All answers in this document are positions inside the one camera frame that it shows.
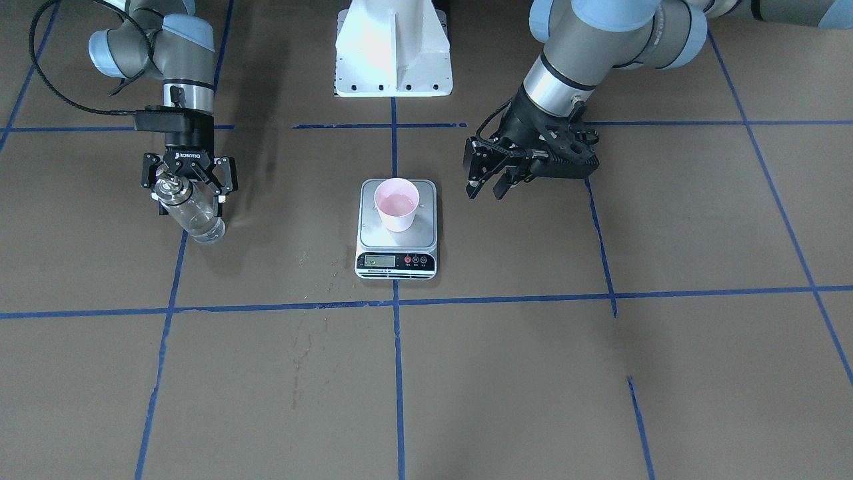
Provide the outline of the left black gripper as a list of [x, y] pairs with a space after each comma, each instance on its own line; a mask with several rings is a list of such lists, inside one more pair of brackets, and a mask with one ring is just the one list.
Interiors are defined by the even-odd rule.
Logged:
[[536, 110], [542, 111], [530, 100], [525, 90], [518, 90], [500, 118], [500, 124], [493, 139], [500, 147], [510, 151], [510, 160], [506, 160], [508, 155], [475, 137], [469, 137], [466, 140], [467, 186], [465, 189], [469, 199], [477, 197], [482, 186], [494, 174], [500, 174], [492, 188], [496, 199], [503, 199], [518, 183], [530, 183], [536, 179], [536, 176], [531, 173], [531, 165], [535, 158], [546, 154], [544, 150], [536, 149], [544, 146], [542, 137], [537, 133], [534, 125]]

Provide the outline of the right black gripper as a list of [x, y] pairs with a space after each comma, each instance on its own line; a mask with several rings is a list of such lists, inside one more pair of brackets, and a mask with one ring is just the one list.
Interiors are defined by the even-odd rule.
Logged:
[[238, 189], [237, 162], [231, 156], [214, 157], [213, 131], [164, 133], [164, 155], [146, 153], [141, 161], [141, 186], [158, 203], [158, 214], [169, 214], [164, 200], [171, 196], [170, 174], [201, 181], [213, 192], [214, 213], [222, 217], [223, 205]]

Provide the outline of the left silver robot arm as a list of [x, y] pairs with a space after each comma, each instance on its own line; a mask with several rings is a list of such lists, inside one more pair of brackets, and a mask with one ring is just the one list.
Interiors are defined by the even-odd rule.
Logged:
[[467, 197], [488, 180], [502, 199], [537, 177], [587, 179], [599, 167], [599, 134], [584, 124], [589, 97], [615, 69], [665, 70], [692, 61], [709, 19], [735, 17], [850, 29], [850, 1], [536, 1], [529, 27], [543, 49], [496, 131], [466, 140]]

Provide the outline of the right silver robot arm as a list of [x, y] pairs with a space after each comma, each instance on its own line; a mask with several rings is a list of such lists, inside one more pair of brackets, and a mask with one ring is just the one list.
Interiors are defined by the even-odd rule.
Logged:
[[89, 58], [122, 86], [143, 77], [162, 84], [161, 105], [132, 113], [138, 131], [162, 133], [164, 154], [146, 154], [141, 185], [155, 190], [158, 169], [192, 186], [204, 183], [213, 195], [213, 215], [237, 190], [232, 158], [214, 154], [216, 51], [213, 28], [195, 15], [192, 1], [109, 1], [124, 17], [115, 29], [89, 37]]

